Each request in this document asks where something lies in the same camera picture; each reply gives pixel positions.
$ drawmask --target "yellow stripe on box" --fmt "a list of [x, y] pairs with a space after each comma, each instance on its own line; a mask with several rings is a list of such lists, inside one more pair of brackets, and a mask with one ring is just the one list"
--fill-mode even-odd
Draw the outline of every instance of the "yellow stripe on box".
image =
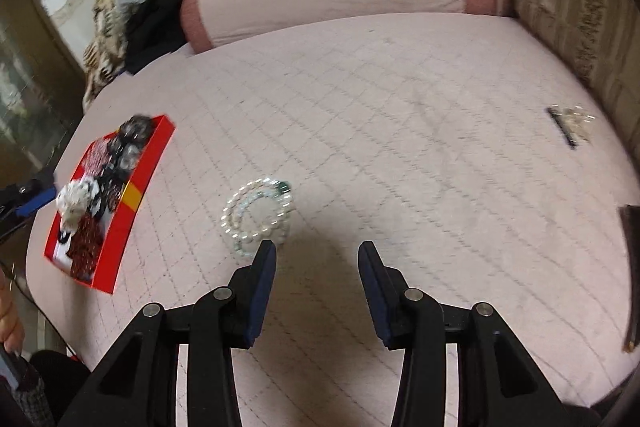
[[137, 212], [141, 201], [142, 192], [140, 192], [134, 184], [128, 182], [122, 192], [122, 203], [126, 204], [134, 212]]

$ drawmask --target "black fabric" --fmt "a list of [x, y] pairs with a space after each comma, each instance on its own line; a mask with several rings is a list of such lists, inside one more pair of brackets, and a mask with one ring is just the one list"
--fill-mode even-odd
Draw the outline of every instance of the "black fabric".
[[39, 351], [29, 361], [44, 382], [44, 393], [56, 423], [91, 373], [82, 363], [57, 351]]
[[187, 43], [180, 26], [182, 0], [147, 0], [127, 22], [125, 69], [138, 73], [150, 62]]

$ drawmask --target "jewelry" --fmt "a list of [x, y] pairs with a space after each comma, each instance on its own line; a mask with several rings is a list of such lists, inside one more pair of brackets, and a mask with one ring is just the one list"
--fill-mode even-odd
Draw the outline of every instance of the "jewelry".
[[[258, 178], [240, 187], [226, 202], [222, 210], [220, 227], [231, 237], [234, 250], [240, 255], [253, 255], [245, 250], [245, 245], [263, 239], [282, 243], [289, 232], [288, 214], [293, 210], [291, 188], [287, 182], [272, 178]], [[261, 223], [257, 230], [243, 230], [242, 218], [247, 208], [261, 198], [271, 198], [276, 202], [276, 211], [270, 219]]]

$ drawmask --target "human hand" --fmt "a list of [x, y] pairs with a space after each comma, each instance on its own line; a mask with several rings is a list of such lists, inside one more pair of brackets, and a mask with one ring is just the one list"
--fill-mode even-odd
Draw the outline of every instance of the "human hand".
[[18, 317], [14, 298], [9, 290], [9, 283], [0, 269], [0, 343], [8, 353], [22, 353], [24, 328]]

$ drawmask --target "person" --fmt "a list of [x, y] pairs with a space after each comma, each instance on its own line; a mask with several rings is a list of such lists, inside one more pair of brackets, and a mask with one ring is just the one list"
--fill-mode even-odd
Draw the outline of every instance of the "person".
[[[7, 353], [20, 357], [24, 327], [18, 316], [11, 288], [0, 269], [0, 344]], [[89, 369], [57, 351], [33, 354], [20, 386], [9, 391], [0, 385], [0, 425], [2, 427], [49, 427], [56, 425], [89, 377]]]

